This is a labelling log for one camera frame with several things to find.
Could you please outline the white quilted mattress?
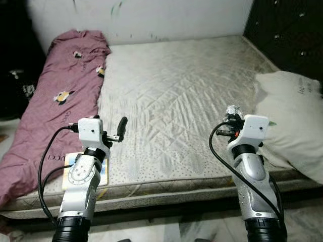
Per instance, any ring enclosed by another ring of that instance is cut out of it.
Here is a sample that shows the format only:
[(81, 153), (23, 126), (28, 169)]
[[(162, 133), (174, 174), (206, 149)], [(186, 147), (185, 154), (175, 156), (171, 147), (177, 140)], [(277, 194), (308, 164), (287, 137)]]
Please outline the white quilted mattress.
[[(272, 65), (238, 35), (109, 48), (97, 115), (110, 134), (123, 116), (128, 122), (110, 149), (95, 211), (236, 197), (232, 173), (207, 140), (229, 105), (254, 113), (255, 76)], [(0, 216), (44, 218), (37, 189)]]

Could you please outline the colourful children's book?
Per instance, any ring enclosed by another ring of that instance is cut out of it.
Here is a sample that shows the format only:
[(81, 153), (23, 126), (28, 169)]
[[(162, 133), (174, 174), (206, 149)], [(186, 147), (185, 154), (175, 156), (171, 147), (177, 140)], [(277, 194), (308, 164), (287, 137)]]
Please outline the colourful children's book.
[[(74, 165), (76, 158), (78, 157), (79, 154), (82, 154), (82, 152), (73, 152), (73, 153), (67, 153), (65, 157), (65, 165)], [(109, 164), (109, 159), (106, 158), (103, 160), (101, 172), (100, 172), (100, 183), (99, 186), (106, 186), (108, 184), (108, 166)], [(70, 168), (64, 168), (63, 169), (63, 175), (62, 175), (62, 191), (65, 191), (67, 186), (70, 184), (68, 180), (68, 173), (69, 173)]]

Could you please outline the silver wrapper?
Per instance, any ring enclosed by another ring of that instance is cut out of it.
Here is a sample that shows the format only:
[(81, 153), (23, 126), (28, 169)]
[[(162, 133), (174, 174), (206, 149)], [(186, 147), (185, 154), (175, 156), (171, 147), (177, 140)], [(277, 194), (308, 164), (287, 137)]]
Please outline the silver wrapper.
[(228, 108), (226, 109), (226, 114), (227, 115), (237, 115), (240, 117), (244, 116), (244, 114), (241, 111), (241, 107), (237, 104), (229, 105)]

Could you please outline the maroon printed blanket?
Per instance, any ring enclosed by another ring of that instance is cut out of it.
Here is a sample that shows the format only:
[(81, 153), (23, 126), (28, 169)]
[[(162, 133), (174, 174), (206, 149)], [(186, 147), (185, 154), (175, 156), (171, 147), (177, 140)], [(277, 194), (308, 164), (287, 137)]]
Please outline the maroon printed blanket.
[(51, 43), (35, 94), (19, 122), (14, 141), (0, 161), (0, 210), (37, 189), (37, 173), (64, 164), (81, 151), (78, 135), (58, 129), (97, 115), (97, 101), (110, 53), (99, 30), (67, 31)]

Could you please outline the black printed cloth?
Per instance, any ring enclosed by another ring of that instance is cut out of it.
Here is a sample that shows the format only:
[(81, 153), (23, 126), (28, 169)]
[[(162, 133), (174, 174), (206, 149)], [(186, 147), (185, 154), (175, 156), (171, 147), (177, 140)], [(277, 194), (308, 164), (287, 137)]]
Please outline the black printed cloth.
[(26, 0), (0, 0), (0, 122), (23, 115), (45, 62)]

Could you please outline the white pillow with green print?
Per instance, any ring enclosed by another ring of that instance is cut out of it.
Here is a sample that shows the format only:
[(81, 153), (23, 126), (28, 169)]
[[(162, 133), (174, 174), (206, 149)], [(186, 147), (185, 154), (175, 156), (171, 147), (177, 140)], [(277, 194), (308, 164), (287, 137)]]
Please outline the white pillow with green print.
[(255, 114), (270, 120), (263, 154), (272, 165), (293, 168), (323, 184), (320, 83), (286, 71), (257, 74), (255, 80)]

